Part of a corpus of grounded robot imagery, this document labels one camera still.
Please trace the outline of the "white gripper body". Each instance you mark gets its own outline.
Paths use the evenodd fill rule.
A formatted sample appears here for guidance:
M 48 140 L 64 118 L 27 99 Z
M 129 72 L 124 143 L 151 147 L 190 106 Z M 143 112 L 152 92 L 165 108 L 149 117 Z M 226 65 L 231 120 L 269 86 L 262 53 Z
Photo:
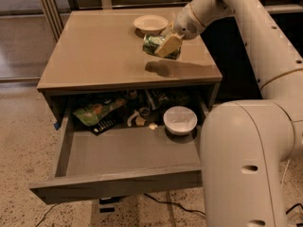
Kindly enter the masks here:
M 184 40 L 196 38 L 205 30 L 203 15 L 204 10 L 201 6 L 187 4 L 178 12 L 173 22 L 173 31 L 180 34 Z

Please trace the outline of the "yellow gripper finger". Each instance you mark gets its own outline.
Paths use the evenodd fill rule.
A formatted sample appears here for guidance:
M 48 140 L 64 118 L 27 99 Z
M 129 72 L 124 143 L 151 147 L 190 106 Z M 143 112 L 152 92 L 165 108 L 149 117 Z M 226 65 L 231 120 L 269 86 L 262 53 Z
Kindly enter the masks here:
M 162 36 L 167 36 L 173 32 L 173 23 L 169 23 L 168 26 L 161 32 Z
M 178 50 L 183 42 L 183 35 L 170 33 L 165 40 L 158 46 L 154 54 L 158 57 L 165 58 L 170 53 Z

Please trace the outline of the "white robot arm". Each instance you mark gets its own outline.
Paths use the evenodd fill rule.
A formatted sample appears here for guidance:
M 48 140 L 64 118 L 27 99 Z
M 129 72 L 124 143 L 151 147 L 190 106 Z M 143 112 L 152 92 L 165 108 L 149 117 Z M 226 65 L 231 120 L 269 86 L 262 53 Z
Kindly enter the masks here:
M 260 100 L 217 106 L 201 129 L 206 227 L 288 227 L 282 161 L 303 150 L 302 58 L 259 0 L 193 0 L 165 30 L 166 57 L 212 22 L 235 18 Z

